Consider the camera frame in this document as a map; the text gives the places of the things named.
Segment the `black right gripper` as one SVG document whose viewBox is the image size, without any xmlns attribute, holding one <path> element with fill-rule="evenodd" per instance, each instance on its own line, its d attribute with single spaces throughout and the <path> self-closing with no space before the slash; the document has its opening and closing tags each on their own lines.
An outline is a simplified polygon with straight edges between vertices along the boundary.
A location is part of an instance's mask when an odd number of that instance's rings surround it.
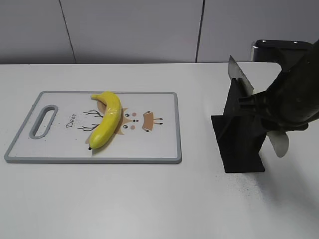
<svg viewBox="0 0 319 239">
<path fill-rule="evenodd" d="M 262 94 L 238 99 L 239 110 L 261 112 L 259 135 L 305 130 L 319 119 L 319 43 L 290 69 L 282 70 Z"/>
</svg>

